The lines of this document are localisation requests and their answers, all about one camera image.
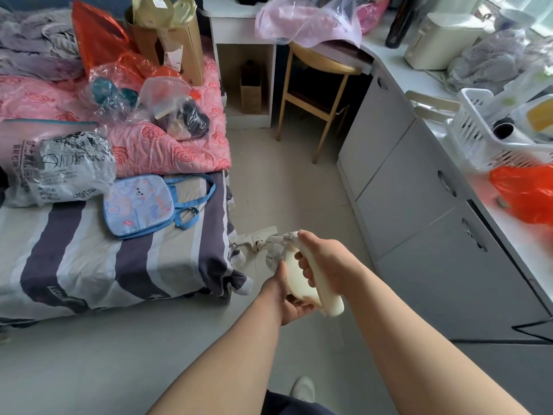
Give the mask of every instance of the white shoe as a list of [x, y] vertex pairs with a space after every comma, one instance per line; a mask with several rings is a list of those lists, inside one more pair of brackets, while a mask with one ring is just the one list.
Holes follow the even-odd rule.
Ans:
[[306, 377], [306, 376], [298, 377], [298, 379], [294, 383], [294, 386], [292, 387], [290, 396], [307, 403], [314, 403], [315, 402], [315, 384], [312, 382], [312, 380], [309, 377]]

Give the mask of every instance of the gray cabinet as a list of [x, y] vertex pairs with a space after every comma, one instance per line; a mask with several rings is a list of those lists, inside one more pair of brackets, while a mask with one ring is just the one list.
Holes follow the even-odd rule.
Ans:
[[418, 119], [357, 198], [378, 259], [462, 204], [467, 196]]
[[532, 415], [553, 412], [552, 345], [458, 344], [457, 347]]
[[415, 116], [395, 83], [378, 69], [340, 150], [354, 198], [407, 131]]
[[549, 314], [468, 203], [377, 261], [382, 279], [448, 339], [530, 340]]

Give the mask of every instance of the striped bed sheet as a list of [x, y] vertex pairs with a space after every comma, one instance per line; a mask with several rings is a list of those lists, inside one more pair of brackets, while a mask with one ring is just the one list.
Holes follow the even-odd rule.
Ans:
[[[192, 228], [170, 225], [122, 241], [107, 230], [101, 196], [40, 208], [0, 206], [0, 328], [196, 292], [225, 301], [232, 291], [248, 294], [252, 280], [234, 269], [245, 258], [232, 244], [228, 173], [209, 175], [216, 189]], [[204, 179], [187, 179], [177, 185], [179, 201], [208, 189]]]

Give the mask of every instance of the dark blue wall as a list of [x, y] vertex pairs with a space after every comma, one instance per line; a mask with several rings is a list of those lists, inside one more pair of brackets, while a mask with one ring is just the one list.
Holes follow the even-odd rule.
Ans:
[[[47, 7], [69, 7], [72, 0], [0, 0], [0, 7], [10, 10], [38, 10]], [[130, 6], [130, 0], [82, 0], [102, 10], [106, 10], [115, 18], [122, 18], [124, 11]]]

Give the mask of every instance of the chair leg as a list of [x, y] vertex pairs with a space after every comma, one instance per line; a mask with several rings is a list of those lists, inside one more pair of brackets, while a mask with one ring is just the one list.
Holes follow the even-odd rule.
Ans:
[[290, 71], [292, 69], [292, 58], [294, 54], [290, 49], [288, 55], [288, 62], [286, 64], [286, 77], [284, 78], [284, 89], [282, 90], [282, 103], [280, 104], [280, 117], [278, 119], [278, 129], [276, 130], [276, 140], [280, 141], [280, 129], [282, 128], [282, 121], [284, 120], [284, 107], [286, 106], [286, 94], [288, 92], [288, 83], [290, 82]]
[[342, 98], [342, 93], [346, 88], [347, 78], [348, 78], [348, 74], [344, 74], [344, 78], [342, 78], [342, 83], [340, 84], [340, 88], [338, 89], [338, 94], [336, 95], [336, 99], [334, 100], [334, 104], [332, 105], [332, 110], [328, 115], [328, 121], [326, 122], [325, 130], [322, 132], [321, 141], [319, 141], [319, 146], [317, 147], [317, 151], [313, 156], [313, 164], [317, 164], [317, 162], [319, 161], [319, 155], [321, 154], [322, 145], [325, 142], [326, 134], [328, 134], [330, 125], [332, 124], [332, 121], [336, 116], [336, 109], [338, 108], [338, 104], [340, 103], [340, 99]]
[[342, 125], [344, 124], [344, 121], [346, 120], [347, 112], [349, 111], [349, 105], [346, 106], [346, 108], [343, 111], [342, 119], [340, 120], [340, 124], [338, 125], [338, 129], [336, 130], [336, 139], [340, 136], [340, 130], [342, 129]]

